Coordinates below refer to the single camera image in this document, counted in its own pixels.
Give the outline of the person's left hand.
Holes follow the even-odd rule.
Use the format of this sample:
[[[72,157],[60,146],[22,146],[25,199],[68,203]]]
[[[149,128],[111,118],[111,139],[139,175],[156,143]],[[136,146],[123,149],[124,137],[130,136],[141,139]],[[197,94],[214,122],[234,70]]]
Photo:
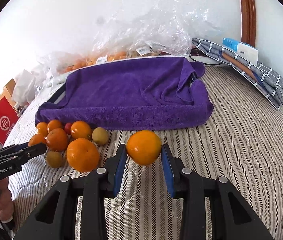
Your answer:
[[[9,178],[0,180],[0,220],[2,222],[9,221],[14,213],[14,203],[8,185]]]

